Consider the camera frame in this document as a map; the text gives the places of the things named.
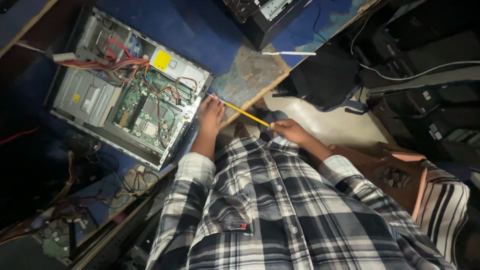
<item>shirt cuff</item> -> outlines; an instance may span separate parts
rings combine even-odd
[[[362,175],[347,158],[340,155],[334,155],[325,159],[320,164],[318,172],[333,185],[349,176]]]
[[[177,175],[194,177],[202,181],[212,181],[215,175],[215,164],[206,156],[190,152],[179,162]]]

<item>shirt button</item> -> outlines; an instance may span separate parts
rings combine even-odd
[[[297,227],[295,226],[291,226],[290,227],[290,232],[293,233],[293,234],[296,234],[299,230],[297,229]]]

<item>circuit board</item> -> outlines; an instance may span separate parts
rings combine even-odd
[[[157,89],[163,89],[170,85],[173,87],[173,91],[167,89],[159,94],[159,101],[154,94],[148,91],[144,84],[144,78]],[[137,73],[127,86],[113,123],[140,141],[152,146],[159,153],[163,153],[178,124],[186,121],[188,115],[191,115],[194,110],[192,105],[195,97],[193,97],[192,91],[180,83],[177,88],[180,95],[179,104],[173,97],[173,95],[176,96],[174,81],[153,69],[146,73]]]

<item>concrete floor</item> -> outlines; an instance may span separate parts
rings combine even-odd
[[[371,112],[361,116],[347,113],[344,108],[320,112],[302,99],[274,98],[272,97],[273,93],[271,91],[264,97],[269,109],[282,110],[326,145],[344,144],[369,147],[378,141],[394,144],[394,140]],[[235,124],[238,122],[242,122],[251,135],[259,136],[260,132],[256,122],[245,116],[240,116],[220,132],[232,136]]]

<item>plaid shirt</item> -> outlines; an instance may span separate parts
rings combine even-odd
[[[297,145],[251,136],[217,158],[180,161],[147,270],[455,268],[342,156],[319,174]]]

